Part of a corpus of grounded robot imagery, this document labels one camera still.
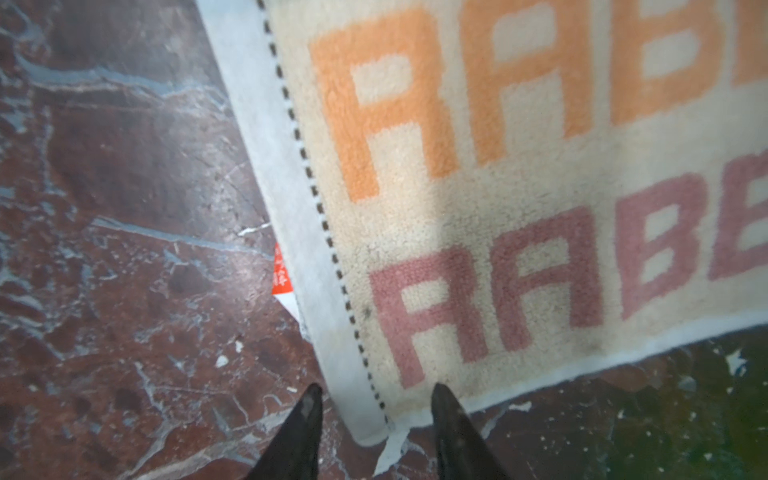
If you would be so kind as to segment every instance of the marble floor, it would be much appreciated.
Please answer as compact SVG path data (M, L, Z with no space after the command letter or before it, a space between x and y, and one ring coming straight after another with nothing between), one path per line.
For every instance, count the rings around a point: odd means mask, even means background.
M0 84L0 478L241 477L323 378L194 2L0 0ZM472 418L518 479L747 479L766 405L761 327ZM325 416L320 477L370 478Z

